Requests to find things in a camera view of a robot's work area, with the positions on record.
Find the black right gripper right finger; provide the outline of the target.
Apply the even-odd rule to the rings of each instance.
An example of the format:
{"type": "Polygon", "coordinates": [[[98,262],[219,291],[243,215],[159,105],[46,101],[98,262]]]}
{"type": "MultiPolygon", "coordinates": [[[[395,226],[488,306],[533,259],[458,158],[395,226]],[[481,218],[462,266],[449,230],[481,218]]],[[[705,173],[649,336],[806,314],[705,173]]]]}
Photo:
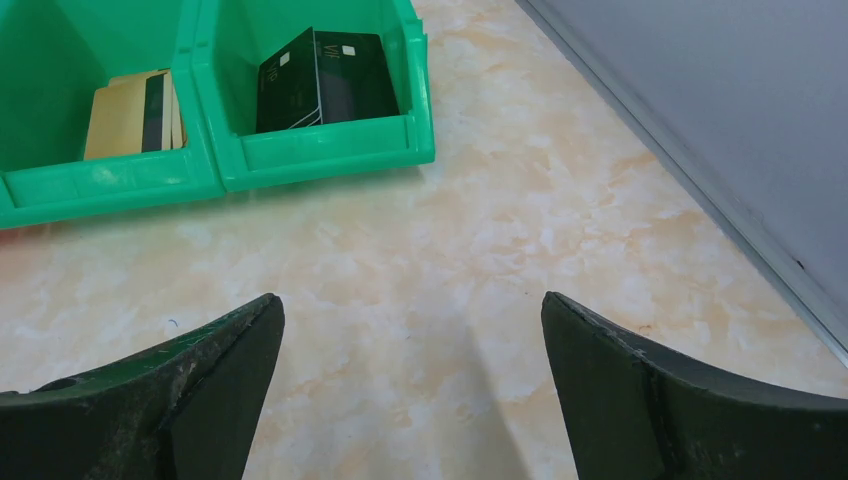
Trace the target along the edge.
{"type": "Polygon", "coordinates": [[[558,292],[541,323],[582,479],[843,479],[847,403],[738,375],[558,292]]]}

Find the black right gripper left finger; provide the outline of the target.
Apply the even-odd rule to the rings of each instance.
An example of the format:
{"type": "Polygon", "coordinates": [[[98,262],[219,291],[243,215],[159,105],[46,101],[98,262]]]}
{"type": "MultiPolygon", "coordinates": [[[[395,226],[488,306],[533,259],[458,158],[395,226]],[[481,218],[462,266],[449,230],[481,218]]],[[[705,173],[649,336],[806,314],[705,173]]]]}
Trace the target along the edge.
{"type": "Polygon", "coordinates": [[[239,479],[285,326],[262,295],[102,367],[1,396],[5,479],[239,479]]]}

